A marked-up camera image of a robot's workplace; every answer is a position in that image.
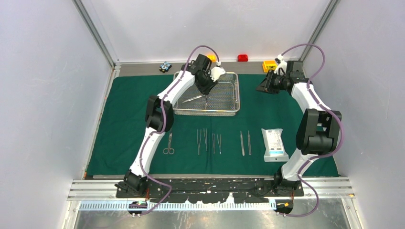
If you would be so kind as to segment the surgical scissors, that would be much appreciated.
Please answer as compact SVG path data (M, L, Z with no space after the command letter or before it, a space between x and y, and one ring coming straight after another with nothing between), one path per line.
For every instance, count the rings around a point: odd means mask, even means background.
M196 99L199 99L199 98L205 97L205 96L206 96L206 95L201 94L201 95L198 95L198 96L195 96L195 97L189 98L189 99L187 99L187 100L184 100L182 103L187 103L187 102L190 102L190 101L193 101L193 100L196 100Z

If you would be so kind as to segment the metal mesh tray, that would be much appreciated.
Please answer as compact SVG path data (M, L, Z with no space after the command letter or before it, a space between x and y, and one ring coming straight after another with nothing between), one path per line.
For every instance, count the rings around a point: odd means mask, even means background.
M196 85L188 88L173 106L177 115L234 116L240 110L238 75L227 72L220 76L218 84L202 98L182 103L184 100L201 95Z

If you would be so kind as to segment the long steel forceps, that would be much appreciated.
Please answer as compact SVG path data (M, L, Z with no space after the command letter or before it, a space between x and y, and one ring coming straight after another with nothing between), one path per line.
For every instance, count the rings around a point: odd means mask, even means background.
M198 150L198 155L200 155L200 148L201 148L201 137L202 137L202 131L201 129L197 129L197 150Z

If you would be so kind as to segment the steel scalpel handle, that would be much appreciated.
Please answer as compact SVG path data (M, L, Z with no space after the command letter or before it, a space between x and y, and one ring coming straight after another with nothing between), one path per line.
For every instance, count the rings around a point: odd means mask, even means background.
M251 155L252 155L252 149L251 149L251 135L250 135L250 131L248 131L247 138L248 138L248 152L249 152L249 155L251 156Z
M243 138L242 131L240 131L240 141L241 141L241 153L242 153L242 156L245 156L244 138Z

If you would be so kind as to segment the steel spatula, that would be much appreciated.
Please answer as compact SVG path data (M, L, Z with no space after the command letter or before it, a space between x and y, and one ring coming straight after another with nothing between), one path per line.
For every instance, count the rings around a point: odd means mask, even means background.
M205 150L208 152L208 130L207 128L203 129L204 133L204 142L205 142Z

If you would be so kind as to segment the white paper packet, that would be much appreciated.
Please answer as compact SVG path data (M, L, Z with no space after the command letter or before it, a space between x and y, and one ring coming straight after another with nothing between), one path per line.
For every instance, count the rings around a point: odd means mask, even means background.
M265 162L287 162L289 156L285 151L281 138L283 129L261 129L266 151L264 153Z

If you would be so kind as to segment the green surgical cloth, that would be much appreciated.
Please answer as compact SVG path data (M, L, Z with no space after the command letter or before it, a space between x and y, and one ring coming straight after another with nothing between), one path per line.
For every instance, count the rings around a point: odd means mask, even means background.
M261 129L281 128L288 154L296 150L296 133L303 113L287 93L266 94L256 91L262 74L239 75L241 108L235 116L175 115L172 127L173 155L163 154L168 145L164 136L150 165L152 174L225 174L273 175L281 163L265 162ZM94 149L87 167L88 176L120 176L126 173L137 156L145 134L147 100L163 91L171 75L116 78L107 98ZM203 129L208 130L208 152ZM201 129L200 155L197 129ZM245 156L241 153L243 132ZM248 152L250 131L252 155ZM213 154L212 133L216 148ZM217 135L222 136L219 154Z

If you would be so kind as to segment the thin steel tweezers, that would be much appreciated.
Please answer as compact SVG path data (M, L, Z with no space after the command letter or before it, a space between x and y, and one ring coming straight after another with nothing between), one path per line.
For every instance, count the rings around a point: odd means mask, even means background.
M222 136L217 135L217 142L218 142L218 148L219 148L219 154L222 153L221 146L222 146Z

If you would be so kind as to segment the steel scissors blade pair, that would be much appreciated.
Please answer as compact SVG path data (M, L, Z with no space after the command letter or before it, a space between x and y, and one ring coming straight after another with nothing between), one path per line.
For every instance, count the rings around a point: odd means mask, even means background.
M165 149L163 149L163 154L165 155L173 155L175 150L171 147L172 144L172 131L170 131L169 133L169 137L168 137L168 145Z

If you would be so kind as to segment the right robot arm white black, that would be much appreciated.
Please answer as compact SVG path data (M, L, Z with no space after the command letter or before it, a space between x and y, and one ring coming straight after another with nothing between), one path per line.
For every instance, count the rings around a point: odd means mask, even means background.
M334 151L340 134L341 112L333 111L316 94L303 72L302 61L276 59L276 68L266 74L257 91L278 94L286 91L303 112L296 134L297 149L274 176L271 192L284 196L301 186L301 176L319 158Z

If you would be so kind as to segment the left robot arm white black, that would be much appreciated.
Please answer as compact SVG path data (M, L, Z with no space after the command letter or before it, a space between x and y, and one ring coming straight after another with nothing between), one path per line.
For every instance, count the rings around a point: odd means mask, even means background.
M171 130L174 123L173 106L191 86L196 85L202 95L208 95L217 85L218 79L225 74L221 62L199 54L195 60L188 60L169 86L158 95L151 95L147 102L145 115L146 129L136 159L118 182L117 198L142 197L151 181L149 171L154 154L164 135Z

